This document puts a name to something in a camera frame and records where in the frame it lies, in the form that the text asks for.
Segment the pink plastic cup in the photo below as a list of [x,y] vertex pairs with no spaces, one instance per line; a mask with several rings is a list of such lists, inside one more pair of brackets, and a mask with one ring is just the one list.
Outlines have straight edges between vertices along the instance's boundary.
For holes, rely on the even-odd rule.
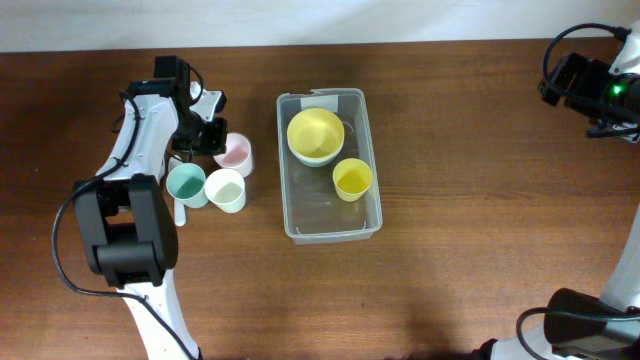
[[254,170],[251,142],[243,134],[228,133],[226,137],[226,152],[215,155],[214,161],[221,168],[232,169],[243,178],[248,177]]

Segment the green plastic cup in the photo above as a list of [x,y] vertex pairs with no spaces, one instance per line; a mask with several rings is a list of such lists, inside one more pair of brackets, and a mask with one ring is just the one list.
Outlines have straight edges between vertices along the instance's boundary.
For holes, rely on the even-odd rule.
[[183,163],[172,169],[166,180],[169,194],[178,202],[189,208],[202,208],[209,202],[204,184],[205,172],[193,163]]

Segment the white plastic cup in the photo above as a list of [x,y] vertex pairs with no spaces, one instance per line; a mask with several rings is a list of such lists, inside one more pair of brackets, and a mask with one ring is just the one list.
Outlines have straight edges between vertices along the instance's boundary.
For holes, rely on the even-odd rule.
[[245,180],[235,170],[214,171],[206,179],[204,190],[209,201],[225,213],[238,213],[245,207]]

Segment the yellow plastic bowl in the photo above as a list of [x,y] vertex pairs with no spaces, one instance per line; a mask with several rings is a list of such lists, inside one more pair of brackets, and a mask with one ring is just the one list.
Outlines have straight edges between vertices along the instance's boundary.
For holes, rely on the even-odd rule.
[[320,157],[344,145],[345,128],[340,118],[323,108],[309,108],[296,114],[286,131],[289,148],[303,155]]

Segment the yellow plastic cup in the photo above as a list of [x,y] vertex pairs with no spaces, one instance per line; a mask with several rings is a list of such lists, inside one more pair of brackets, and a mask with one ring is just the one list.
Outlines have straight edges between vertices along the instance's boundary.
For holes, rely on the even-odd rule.
[[355,202],[371,187],[373,171],[363,160],[347,158],[334,167],[332,180],[341,200]]

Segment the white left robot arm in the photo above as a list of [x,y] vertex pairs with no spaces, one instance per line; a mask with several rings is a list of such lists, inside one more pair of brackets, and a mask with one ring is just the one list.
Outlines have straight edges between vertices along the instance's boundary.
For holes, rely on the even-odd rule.
[[111,154],[64,203],[74,207],[89,268],[109,287],[104,296],[125,301],[148,357],[199,359],[177,298],[178,234],[161,182],[168,150],[225,152],[226,97],[170,55],[156,57],[152,78],[131,82],[120,98],[124,120]]

